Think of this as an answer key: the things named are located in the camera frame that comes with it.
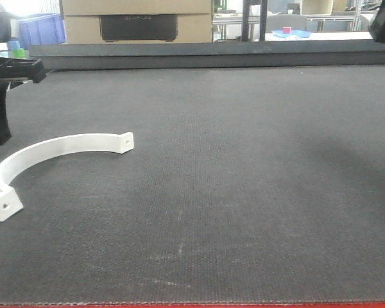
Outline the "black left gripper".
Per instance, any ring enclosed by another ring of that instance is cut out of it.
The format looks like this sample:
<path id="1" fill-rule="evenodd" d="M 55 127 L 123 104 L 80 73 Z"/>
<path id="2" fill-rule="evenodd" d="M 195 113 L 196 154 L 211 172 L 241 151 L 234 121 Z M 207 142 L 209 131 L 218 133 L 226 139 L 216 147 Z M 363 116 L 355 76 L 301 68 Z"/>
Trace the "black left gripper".
<path id="1" fill-rule="evenodd" d="M 0 57 L 0 146 L 11 138 L 6 114 L 6 93 L 11 83 L 40 83 L 46 77 L 41 60 Z"/>

